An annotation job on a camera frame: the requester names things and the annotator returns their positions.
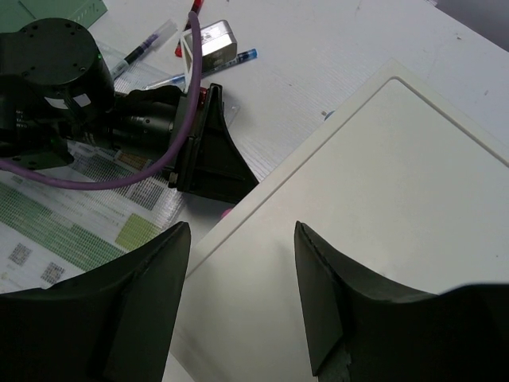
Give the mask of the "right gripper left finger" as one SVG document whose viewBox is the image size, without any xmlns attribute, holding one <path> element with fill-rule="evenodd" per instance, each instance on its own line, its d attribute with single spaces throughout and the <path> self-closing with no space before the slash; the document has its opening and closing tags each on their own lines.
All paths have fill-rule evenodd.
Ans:
<svg viewBox="0 0 509 382">
<path fill-rule="evenodd" d="M 188 268 L 180 222 L 57 283 L 1 296 L 4 381 L 159 381 Z"/>
</svg>

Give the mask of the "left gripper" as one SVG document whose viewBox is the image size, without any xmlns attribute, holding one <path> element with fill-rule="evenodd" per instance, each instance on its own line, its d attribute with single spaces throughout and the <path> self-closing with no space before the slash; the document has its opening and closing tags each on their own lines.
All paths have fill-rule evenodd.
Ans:
<svg viewBox="0 0 509 382">
<path fill-rule="evenodd" d="M 187 95 L 174 86 L 115 95 L 107 115 L 107 146 L 157 161 L 185 120 Z M 186 143 L 161 174 L 170 188 L 216 201 L 241 201 L 258 180 L 227 128 L 223 87 L 201 88 Z"/>
</svg>

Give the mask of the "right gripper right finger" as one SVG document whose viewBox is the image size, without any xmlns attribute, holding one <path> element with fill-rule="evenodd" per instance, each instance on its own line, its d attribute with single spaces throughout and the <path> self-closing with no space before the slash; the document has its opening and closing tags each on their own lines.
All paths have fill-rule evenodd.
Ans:
<svg viewBox="0 0 509 382">
<path fill-rule="evenodd" d="M 416 290 L 356 262 L 301 222 L 294 253 L 318 380 L 507 380 L 507 285 Z"/>
</svg>

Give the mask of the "clear plastic document pouch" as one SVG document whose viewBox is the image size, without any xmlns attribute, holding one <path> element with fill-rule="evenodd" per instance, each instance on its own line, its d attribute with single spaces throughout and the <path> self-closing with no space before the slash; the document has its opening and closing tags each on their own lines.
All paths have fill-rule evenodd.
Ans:
<svg viewBox="0 0 509 382">
<path fill-rule="evenodd" d="M 138 62 L 115 81 L 120 92 L 169 76 Z M 109 181 L 151 161 L 70 142 L 74 162 L 45 171 L 74 181 Z M 58 189 L 1 171 L 1 294 L 48 288 L 151 240 L 179 214 L 183 196 L 162 177 L 123 189 Z"/>
</svg>

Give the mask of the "pink drawer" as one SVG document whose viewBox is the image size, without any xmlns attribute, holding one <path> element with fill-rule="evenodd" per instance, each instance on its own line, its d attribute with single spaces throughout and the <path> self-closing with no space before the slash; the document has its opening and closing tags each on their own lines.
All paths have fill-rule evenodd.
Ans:
<svg viewBox="0 0 509 382">
<path fill-rule="evenodd" d="M 225 210 L 222 215 L 221 215 L 221 219 L 223 219 L 232 209 L 227 209 Z"/>
</svg>

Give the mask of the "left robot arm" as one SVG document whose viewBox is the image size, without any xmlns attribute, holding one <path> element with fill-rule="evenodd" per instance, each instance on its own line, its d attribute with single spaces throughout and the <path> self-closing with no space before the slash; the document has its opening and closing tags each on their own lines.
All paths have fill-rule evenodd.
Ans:
<svg viewBox="0 0 509 382">
<path fill-rule="evenodd" d="M 117 92 L 92 35 L 63 18 L 1 35 L 1 168 L 60 189 L 120 189 L 154 175 L 169 187 L 227 203 L 258 180 L 235 147 L 224 118 L 223 89 L 200 85 L 200 63 L 186 90 L 164 85 Z M 72 164 L 74 141 L 152 161 L 112 181 L 45 175 Z"/>
</svg>

